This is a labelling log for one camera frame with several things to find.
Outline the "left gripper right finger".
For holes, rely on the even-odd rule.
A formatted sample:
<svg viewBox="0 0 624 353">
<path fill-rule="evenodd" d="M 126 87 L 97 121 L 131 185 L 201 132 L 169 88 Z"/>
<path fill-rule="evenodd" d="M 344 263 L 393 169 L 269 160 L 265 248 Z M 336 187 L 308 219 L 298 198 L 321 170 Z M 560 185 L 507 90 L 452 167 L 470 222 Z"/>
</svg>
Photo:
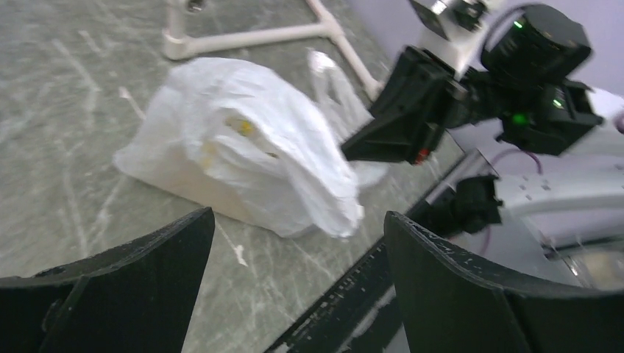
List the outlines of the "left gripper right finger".
<svg viewBox="0 0 624 353">
<path fill-rule="evenodd" d="M 506 268 L 395 211 L 384 240 L 412 352 L 623 350 L 622 291 Z"/>
</svg>

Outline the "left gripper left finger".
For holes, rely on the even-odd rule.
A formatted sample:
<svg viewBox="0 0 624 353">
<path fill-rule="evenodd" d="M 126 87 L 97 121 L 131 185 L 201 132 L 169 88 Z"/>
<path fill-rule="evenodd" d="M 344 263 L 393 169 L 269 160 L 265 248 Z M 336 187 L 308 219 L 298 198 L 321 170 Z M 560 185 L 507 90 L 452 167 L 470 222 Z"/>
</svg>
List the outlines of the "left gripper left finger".
<svg viewBox="0 0 624 353">
<path fill-rule="evenodd" d="M 3 352 L 180 352 L 215 231 L 210 208 L 105 252 L 1 279 Z"/>
</svg>

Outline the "white plastic bag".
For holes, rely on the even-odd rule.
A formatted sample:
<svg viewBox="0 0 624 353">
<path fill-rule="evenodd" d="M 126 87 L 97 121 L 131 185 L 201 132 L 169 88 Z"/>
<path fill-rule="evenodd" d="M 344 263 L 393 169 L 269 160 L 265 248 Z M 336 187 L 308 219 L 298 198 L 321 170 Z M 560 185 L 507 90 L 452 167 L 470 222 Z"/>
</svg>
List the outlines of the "white plastic bag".
<svg viewBox="0 0 624 353">
<path fill-rule="evenodd" d="M 360 193 L 389 167 L 346 160 L 342 143 L 372 117 L 334 60 L 311 50 L 307 64 L 313 98 L 246 60 L 171 69 L 115 167 L 282 238 L 348 238 L 364 217 Z"/>
</svg>

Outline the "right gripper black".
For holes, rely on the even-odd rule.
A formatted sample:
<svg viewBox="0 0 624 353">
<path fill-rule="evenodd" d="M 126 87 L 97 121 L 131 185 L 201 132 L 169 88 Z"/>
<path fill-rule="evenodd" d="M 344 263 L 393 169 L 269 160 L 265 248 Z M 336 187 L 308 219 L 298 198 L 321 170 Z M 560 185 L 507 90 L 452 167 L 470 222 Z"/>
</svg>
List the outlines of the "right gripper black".
<svg viewBox="0 0 624 353">
<path fill-rule="evenodd" d="M 490 75 L 455 71 L 429 51 L 406 46 L 375 101 L 375 118 L 341 145 L 349 161 L 407 162 L 429 158 L 443 131 L 493 117 Z"/>
</svg>

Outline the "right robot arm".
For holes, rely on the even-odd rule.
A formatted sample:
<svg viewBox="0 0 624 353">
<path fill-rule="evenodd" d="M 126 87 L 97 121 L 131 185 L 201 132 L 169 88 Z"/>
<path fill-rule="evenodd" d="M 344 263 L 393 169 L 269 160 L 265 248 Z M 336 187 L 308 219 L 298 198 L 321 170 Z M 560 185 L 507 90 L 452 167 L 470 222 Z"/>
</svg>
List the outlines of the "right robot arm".
<svg viewBox="0 0 624 353">
<path fill-rule="evenodd" d="M 572 81 L 591 55 L 583 26 L 554 7 L 527 3 L 501 15 L 508 29 L 482 18 L 496 1 L 433 1 L 411 6 L 425 25 L 406 46 L 369 112 L 372 121 L 341 147 L 347 160 L 418 165 L 445 131 L 496 118 L 499 141 L 531 154 L 623 154 L 621 100 Z M 418 219 L 451 238 L 505 218 L 623 205 L 623 177 L 610 172 L 462 179 Z"/>
</svg>

